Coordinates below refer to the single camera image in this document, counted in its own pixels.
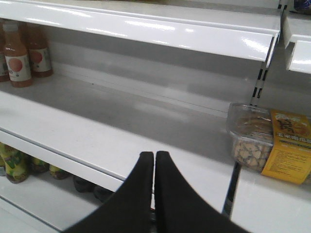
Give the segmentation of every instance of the black object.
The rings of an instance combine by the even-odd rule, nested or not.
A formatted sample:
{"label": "black object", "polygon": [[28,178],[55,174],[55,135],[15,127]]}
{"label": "black object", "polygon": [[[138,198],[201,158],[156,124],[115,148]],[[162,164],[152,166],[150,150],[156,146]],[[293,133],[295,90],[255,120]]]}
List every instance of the black object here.
{"label": "black object", "polygon": [[112,194],[113,192],[109,189],[103,188],[99,185],[94,187],[94,196],[99,199],[101,202],[105,202]]}
{"label": "black object", "polygon": [[142,152],[131,174],[111,198],[63,233],[147,233],[154,155]]}
{"label": "black object", "polygon": [[63,233],[247,233],[206,203],[166,151],[155,162],[155,215],[150,211],[154,157],[142,152],[123,185],[96,211]]}
{"label": "black object", "polygon": [[158,233],[246,233],[219,214],[188,184],[166,151],[155,160],[155,212]]}
{"label": "black object", "polygon": [[93,192],[96,184],[87,181],[79,176],[73,176],[73,185],[80,193]]}

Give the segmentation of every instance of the shelf bracket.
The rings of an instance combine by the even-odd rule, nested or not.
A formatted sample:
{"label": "shelf bracket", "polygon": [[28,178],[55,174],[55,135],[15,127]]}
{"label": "shelf bracket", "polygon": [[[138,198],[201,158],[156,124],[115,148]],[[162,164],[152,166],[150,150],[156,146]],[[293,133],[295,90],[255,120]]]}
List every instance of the shelf bracket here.
{"label": "shelf bracket", "polygon": [[250,101],[251,105],[257,106],[257,104],[259,102],[259,99],[260,99],[260,96],[261,96],[261,93],[262,93],[262,90],[264,87],[264,82],[265,82],[266,77],[268,75],[269,66],[271,63],[272,56],[274,54],[274,50],[275,50],[275,46],[276,46],[276,42],[278,41],[278,38],[279,38],[278,35],[275,35],[272,38],[266,61],[261,63],[261,67],[260,67],[260,70],[258,73],[258,77],[257,77],[257,81],[256,81],[256,84],[254,87],[253,95],[252,95],[252,98]]}

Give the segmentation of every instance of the juice bottle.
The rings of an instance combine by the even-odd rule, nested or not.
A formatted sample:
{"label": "juice bottle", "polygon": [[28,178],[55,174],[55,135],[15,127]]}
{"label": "juice bottle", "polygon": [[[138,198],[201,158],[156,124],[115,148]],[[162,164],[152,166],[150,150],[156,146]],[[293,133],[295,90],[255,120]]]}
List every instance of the juice bottle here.
{"label": "juice bottle", "polygon": [[18,22],[18,30],[20,34],[20,40],[25,47],[27,47],[27,24],[25,22]]}
{"label": "juice bottle", "polygon": [[48,50],[48,42],[39,25],[32,23],[27,23],[27,25],[27,40],[32,74],[40,78],[51,76],[53,70]]}
{"label": "juice bottle", "polygon": [[40,159],[32,157],[30,167],[32,171],[37,172],[37,173],[42,173],[42,172],[48,171],[50,165]]}
{"label": "juice bottle", "polygon": [[0,82],[9,81],[9,71],[8,66],[6,65],[5,56],[3,53],[4,47],[4,31],[2,29],[2,25],[4,23],[4,19],[0,18]]}
{"label": "juice bottle", "polygon": [[53,176],[53,178],[57,180],[62,180],[64,178],[67,178],[70,175],[70,173],[52,164],[50,164],[50,174]]}
{"label": "juice bottle", "polygon": [[0,176],[5,176],[5,163],[1,156],[0,156]]}
{"label": "juice bottle", "polygon": [[0,143],[0,155],[5,163],[5,175],[12,183],[20,183],[27,179],[29,171],[24,153]]}
{"label": "juice bottle", "polygon": [[14,87],[26,87],[33,84],[28,52],[20,40],[18,23],[9,21],[3,25],[5,34],[4,55],[9,70],[11,84]]}

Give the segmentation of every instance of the white shelf surface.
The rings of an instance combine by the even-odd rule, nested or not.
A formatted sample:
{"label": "white shelf surface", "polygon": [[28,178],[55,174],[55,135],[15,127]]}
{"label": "white shelf surface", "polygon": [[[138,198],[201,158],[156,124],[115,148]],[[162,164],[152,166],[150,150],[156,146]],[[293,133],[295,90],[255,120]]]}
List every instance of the white shelf surface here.
{"label": "white shelf surface", "polygon": [[0,204],[0,232],[19,232],[19,233],[45,233],[28,225],[22,219],[5,211]]}
{"label": "white shelf surface", "polygon": [[167,150],[221,211],[234,163],[225,118],[53,75],[1,83],[0,141],[115,191],[140,152]]}
{"label": "white shelf surface", "polygon": [[289,14],[284,22],[284,43],[294,48],[287,56],[286,68],[292,71],[311,74],[311,18]]}
{"label": "white shelf surface", "polygon": [[[49,172],[31,175],[19,184],[12,184],[6,177],[0,177],[0,200],[1,208],[22,219],[20,224],[26,225],[23,221],[29,222],[28,225],[42,233],[63,231],[101,205],[92,193],[77,192],[72,176],[64,180],[55,180]],[[24,214],[17,213],[14,208],[19,208]]]}
{"label": "white shelf surface", "polygon": [[253,233],[309,233],[311,186],[242,169],[231,220]]}
{"label": "white shelf surface", "polygon": [[2,18],[262,62],[280,32],[279,10],[180,0],[6,0],[0,9]]}

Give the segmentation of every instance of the orange juice bottle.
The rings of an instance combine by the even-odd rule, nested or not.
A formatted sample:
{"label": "orange juice bottle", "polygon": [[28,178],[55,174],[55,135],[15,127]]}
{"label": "orange juice bottle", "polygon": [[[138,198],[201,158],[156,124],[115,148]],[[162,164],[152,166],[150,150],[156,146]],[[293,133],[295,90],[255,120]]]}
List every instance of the orange juice bottle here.
{"label": "orange juice bottle", "polygon": [[18,29],[20,34],[20,40],[27,47],[27,24],[25,22],[18,22]]}
{"label": "orange juice bottle", "polygon": [[11,84],[14,87],[26,87],[33,84],[28,52],[18,32],[18,23],[9,21],[3,25],[5,32],[4,55],[8,65]]}
{"label": "orange juice bottle", "polygon": [[9,71],[8,66],[6,65],[5,56],[3,53],[4,47],[4,31],[2,29],[2,25],[4,23],[4,19],[0,18],[0,82],[9,81]]}
{"label": "orange juice bottle", "polygon": [[40,26],[27,23],[28,26],[28,49],[32,74],[35,77],[48,77],[53,74],[48,50],[48,42],[44,37]]}

